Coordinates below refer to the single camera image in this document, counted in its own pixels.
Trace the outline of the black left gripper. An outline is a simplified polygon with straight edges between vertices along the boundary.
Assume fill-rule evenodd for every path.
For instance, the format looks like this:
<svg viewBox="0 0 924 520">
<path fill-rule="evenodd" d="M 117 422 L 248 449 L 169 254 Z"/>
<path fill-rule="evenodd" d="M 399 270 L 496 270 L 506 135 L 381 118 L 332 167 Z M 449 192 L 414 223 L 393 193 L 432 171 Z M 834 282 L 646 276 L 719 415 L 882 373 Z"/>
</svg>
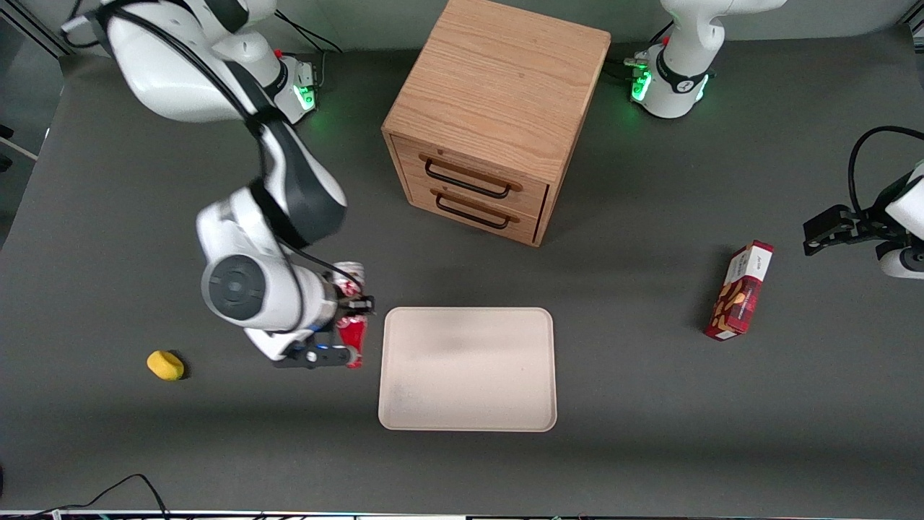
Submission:
<svg viewBox="0 0 924 520">
<path fill-rule="evenodd" d="M 911 172 L 882 190 L 871 207 L 859 211 L 857 226 L 855 215 L 849 207 L 832 205 L 805 221 L 804 235 L 803 251 L 806 257 L 815 256 L 832 246 L 851 246 L 864 241 L 911 244 Z"/>
</svg>

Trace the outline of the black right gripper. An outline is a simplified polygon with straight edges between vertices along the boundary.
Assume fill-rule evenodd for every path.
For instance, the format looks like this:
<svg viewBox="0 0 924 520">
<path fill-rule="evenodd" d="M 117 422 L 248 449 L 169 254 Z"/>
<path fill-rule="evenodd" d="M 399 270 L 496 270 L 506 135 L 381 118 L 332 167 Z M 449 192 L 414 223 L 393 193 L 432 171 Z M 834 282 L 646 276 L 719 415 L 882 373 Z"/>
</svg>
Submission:
<svg viewBox="0 0 924 520">
<path fill-rule="evenodd" d="M 376 313 L 374 296 L 361 294 L 359 287 L 330 287 L 326 297 L 328 300 L 321 306 L 323 312 L 318 318 L 318 332 L 330 332 L 344 320 L 349 324 Z"/>
</svg>

